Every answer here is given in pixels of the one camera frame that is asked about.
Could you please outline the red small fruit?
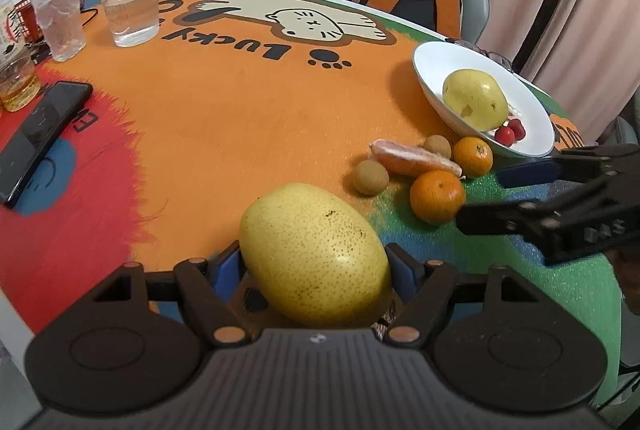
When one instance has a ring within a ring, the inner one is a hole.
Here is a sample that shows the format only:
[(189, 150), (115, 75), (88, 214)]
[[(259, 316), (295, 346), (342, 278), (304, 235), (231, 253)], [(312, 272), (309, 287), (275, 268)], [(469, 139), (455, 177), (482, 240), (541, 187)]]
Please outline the red small fruit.
[(526, 130), (520, 119), (510, 120), (508, 123), (508, 127), (513, 132), (514, 138), (517, 142), (525, 138)]
[(514, 130), (511, 127), (503, 125), (499, 127), (494, 134), (495, 141), (504, 147), (511, 147), (516, 142)]

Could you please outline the orange mandarin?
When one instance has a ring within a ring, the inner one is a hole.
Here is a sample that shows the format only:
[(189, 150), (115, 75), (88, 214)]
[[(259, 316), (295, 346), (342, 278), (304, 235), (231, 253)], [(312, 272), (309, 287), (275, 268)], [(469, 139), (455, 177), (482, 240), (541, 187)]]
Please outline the orange mandarin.
[(421, 221), (438, 226), (454, 220), (466, 202), (466, 192), (457, 176), (436, 170), (422, 174), (412, 183), (409, 201)]
[(489, 145), (478, 137), (462, 137), (451, 150), (451, 159), (462, 168), (468, 179), (478, 179), (490, 173), (494, 165), (494, 153)]

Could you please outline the smaller yellow pear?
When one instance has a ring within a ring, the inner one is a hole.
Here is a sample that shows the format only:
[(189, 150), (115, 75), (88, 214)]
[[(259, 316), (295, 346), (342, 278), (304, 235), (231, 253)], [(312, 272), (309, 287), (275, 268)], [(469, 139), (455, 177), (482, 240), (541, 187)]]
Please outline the smaller yellow pear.
[(281, 186), (242, 216), (247, 271), (271, 306), (308, 327), (368, 327), (392, 300), (390, 263), (369, 222), (308, 184)]

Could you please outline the large yellow-green pear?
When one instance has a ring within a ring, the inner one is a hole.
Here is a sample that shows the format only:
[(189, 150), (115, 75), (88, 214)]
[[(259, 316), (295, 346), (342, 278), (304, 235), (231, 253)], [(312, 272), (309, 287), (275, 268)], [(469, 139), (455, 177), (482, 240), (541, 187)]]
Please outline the large yellow-green pear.
[(508, 102), (497, 81), (476, 69), (450, 73), (442, 86), (442, 100), (478, 131), (498, 129), (508, 119)]

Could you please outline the large peeled pomelo segment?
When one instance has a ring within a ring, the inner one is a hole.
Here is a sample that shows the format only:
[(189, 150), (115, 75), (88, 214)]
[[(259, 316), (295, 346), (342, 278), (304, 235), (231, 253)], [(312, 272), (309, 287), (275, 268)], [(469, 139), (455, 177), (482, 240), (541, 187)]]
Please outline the large peeled pomelo segment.
[(508, 106), (508, 118), (509, 119), (521, 119), (522, 114), (518, 109), (513, 108), (510, 104)]

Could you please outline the grey sofa with cushions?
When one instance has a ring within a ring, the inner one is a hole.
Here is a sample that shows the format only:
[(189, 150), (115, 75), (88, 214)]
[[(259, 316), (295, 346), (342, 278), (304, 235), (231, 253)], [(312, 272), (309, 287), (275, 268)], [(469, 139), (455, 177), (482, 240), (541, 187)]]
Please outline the grey sofa with cushions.
[(605, 127), (598, 137), (599, 145), (638, 144), (640, 136), (640, 88), (634, 92), (624, 109)]

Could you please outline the dark-framed eyeglasses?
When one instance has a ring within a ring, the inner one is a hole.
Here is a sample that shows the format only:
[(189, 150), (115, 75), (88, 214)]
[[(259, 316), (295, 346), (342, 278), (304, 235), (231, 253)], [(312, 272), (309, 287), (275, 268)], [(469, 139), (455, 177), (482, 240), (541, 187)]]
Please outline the dark-framed eyeglasses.
[(445, 38), (445, 41), (447, 43), (462, 46), (464, 48), (472, 50), (473, 52), (478, 52), (480, 55), (483, 55), (491, 59), (492, 61), (495, 61), (497, 64), (500, 64), (500, 66), (502, 66), (504, 69), (510, 72), (513, 71), (512, 62), (508, 58), (499, 54), (498, 52), (481, 48), (480, 46), (474, 43), (462, 40), (462, 38)]

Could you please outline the white round plate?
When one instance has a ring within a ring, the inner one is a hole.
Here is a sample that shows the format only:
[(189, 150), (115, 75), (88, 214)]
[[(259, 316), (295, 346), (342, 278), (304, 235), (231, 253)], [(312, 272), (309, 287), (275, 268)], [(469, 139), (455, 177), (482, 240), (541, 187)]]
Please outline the white round plate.
[[(462, 137), (484, 139), (504, 157), (550, 155), (554, 132), (547, 111), (525, 83), (501, 64), (449, 42), (419, 45), (412, 62), (427, 101), (451, 130)], [(524, 137), (506, 145), (495, 134), (511, 119), (521, 121)]]

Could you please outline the colourful cat table mat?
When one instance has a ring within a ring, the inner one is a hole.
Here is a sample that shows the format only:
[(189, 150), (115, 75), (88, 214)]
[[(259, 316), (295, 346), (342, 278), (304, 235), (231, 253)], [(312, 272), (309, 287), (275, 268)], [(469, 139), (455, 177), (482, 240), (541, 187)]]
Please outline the colourful cat table mat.
[(427, 33), (384, 17), (390, 43), (294, 42), (272, 23), (181, 22), (197, 1), (160, 0), (157, 36), (131, 48), (117, 47), (97, 15), (78, 55), (38, 66), (44, 87), (87, 82), (93, 94), (20, 202), (1, 212), (1, 290), (30, 330), (124, 262), (163, 271), (213, 257), (254, 200), (301, 182), (349, 202), (382, 241), (418, 260), (475, 273), (515, 267), (602, 340), (609, 363), (598, 400), (613, 394), (620, 289), (603, 257), (547, 269), (519, 238), (422, 223), (404, 181), (374, 199), (352, 190), (349, 171), (375, 139), (416, 145), (449, 134), (413, 70)]

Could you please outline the black smartphone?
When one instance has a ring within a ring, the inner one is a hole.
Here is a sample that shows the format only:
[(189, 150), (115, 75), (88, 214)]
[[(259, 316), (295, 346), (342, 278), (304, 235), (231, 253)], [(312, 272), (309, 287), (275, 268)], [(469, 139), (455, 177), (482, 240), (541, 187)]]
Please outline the black smartphone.
[(13, 209), (37, 165), (93, 93), (89, 83), (58, 81), (1, 150), (1, 204)]

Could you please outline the plastic drink bottle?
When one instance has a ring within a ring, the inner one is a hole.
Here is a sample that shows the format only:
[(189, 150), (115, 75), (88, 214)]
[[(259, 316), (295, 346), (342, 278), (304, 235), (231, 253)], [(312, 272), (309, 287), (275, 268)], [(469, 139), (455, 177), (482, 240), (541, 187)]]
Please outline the plastic drink bottle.
[(26, 107), (40, 92), (40, 81), (22, 33), (13, 0), (0, 0), (0, 98), (9, 112)]

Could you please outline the frosted plastic cup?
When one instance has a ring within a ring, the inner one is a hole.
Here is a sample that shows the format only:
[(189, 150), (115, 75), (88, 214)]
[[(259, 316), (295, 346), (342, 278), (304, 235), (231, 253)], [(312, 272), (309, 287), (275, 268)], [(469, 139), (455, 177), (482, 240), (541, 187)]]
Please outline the frosted plastic cup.
[(143, 44), (160, 30), (158, 0), (101, 0), (101, 4), (118, 47)]

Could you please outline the clear textured drinking glass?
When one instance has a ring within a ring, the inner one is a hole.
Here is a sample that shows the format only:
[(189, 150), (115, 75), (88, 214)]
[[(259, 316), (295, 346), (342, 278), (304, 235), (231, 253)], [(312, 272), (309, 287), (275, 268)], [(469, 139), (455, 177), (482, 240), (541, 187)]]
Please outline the clear textured drinking glass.
[(55, 61), (75, 57), (86, 46), (79, 0), (30, 0)]

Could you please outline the red plastic basket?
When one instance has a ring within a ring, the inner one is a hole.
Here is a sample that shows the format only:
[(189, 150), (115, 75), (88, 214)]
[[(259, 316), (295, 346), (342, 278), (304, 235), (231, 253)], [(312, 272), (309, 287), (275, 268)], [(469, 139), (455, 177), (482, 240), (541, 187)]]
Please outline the red plastic basket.
[[(80, 10), (84, 10), (85, 0), (79, 0)], [(30, 0), (20, 0), (14, 5), (20, 30), (26, 43), (38, 42), (43, 38), (42, 31), (36, 19), (35, 9)]]

